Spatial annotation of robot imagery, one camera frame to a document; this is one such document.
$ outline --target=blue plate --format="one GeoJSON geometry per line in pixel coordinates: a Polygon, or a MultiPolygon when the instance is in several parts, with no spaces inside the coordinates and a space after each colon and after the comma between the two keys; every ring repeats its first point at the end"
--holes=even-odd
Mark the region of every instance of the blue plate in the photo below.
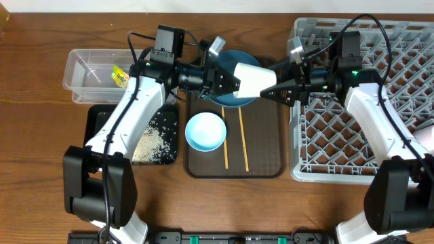
{"type": "MultiPolygon", "coordinates": [[[[255,57],[239,50],[221,51],[218,54],[217,60],[219,65],[230,73],[234,73],[235,67],[239,62],[260,67],[259,61],[257,61],[255,57]]],[[[227,94],[217,98],[211,98],[211,101],[225,107],[239,107],[250,103],[254,99],[255,98],[235,98],[233,94],[227,94]]]]}
{"type": "Polygon", "coordinates": [[[210,152],[224,142],[226,125],[218,115],[199,113],[187,123],[185,138],[192,148],[201,152],[210,152]]]}

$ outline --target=wooden table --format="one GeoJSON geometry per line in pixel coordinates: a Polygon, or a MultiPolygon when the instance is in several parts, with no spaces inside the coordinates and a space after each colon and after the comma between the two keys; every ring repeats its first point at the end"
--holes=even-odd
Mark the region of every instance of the wooden table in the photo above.
{"type": "MultiPolygon", "coordinates": [[[[62,86],[75,48],[127,49],[127,32],[155,35],[158,24],[190,30],[198,39],[220,35],[226,48],[285,56],[299,17],[353,14],[12,14],[0,45],[0,243],[64,243],[72,231],[96,230],[67,214],[62,157],[83,142],[90,105],[71,101],[62,86]]],[[[383,20],[432,21],[434,15],[378,15],[383,20]]],[[[153,45],[134,39],[135,48],[153,45]]],[[[191,58],[194,51],[184,51],[191,58]]],[[[289,110],[285,111],[285,135],[289,110]]],[[[180,127],[185,106],[180,105],[180,127]]],[[[196,180],[183,167],[183,137],[173,165],[138,166],[136,211],[151,228],[184,231],[292,232],[333,228],[363,209],[366,186],[296,182],[288,168],[275,180],[196,180]]],[[[431,243],[434,231],[409,235],[431,243]]]]}

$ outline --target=dark blue plate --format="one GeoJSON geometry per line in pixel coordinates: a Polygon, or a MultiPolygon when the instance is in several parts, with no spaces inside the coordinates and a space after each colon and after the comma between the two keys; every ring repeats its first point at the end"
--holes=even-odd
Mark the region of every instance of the dark blue plate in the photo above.
{"type": "MultiPolygon", "coordinates": [[[[252,55],[246,52],[239,51],[239,50],[221,51],[218,54],[217,60],[221,65],[221,67],[223,67],[230,73],[235,72],[235,67],[239,62],[260,67],[259,61],[257,61],[255,57],[253,57],[252,55]]],[[[219,96],[217,98],[211,98],[211,101],[224,107],[244,106],[246,104],[249,104],[253,100],[255,100],[255,98],[235,98],[233,94],[227,94],[227,95],[219,96]]]]}

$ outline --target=yellow packet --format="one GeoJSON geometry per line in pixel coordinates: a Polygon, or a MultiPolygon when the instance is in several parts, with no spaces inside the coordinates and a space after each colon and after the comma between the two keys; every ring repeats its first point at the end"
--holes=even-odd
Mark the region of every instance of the yellow packet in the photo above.
{"type": "Polygon", "coordinates": [[[111,77],[115,80],[116,85],[122,88],[126,88],[128,86],[128,80],[130,76],[119,68],[116,65],[113,65],[113,73],[111,73],[111,77]]]}

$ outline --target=plastic bin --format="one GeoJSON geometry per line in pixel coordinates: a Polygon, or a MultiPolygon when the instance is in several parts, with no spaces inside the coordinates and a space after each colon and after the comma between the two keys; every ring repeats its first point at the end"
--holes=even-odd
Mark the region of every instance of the plastic bin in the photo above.
{"type": "MultiPolygon", "coordinates": [[[[133,63],[129,49],[74,49],[68,56],[63,86],[73,92],[76,103],[117,104],[125,89],[118,87],[111,78],[113,65],[128,72],[133,63]]],[[[175,97],[169,95],[166,103],[175,101],[175,97]]]]}
{"type": "MultiPolygon", "coordinates": [[[[330,32],[350,20],[299,18],[290,34],[307,49],[324,47],[330,32]]],[[[391,41],[393,61],[387,93],[409,130],[434,124],[434,23],[380,21],[391,41]]],[[[363,66],[386,71],[387,47],[371,20],[356,21],[347,31],[361,33],[363,66]]],[[[328,54],[314,63],[327,64],[328,54]]],[[[371,184],[378,168],[370,145],[355,119],[336,102],[310,98],[298,102],[290,117],[291,176],[298,181],[371,184]]]]}

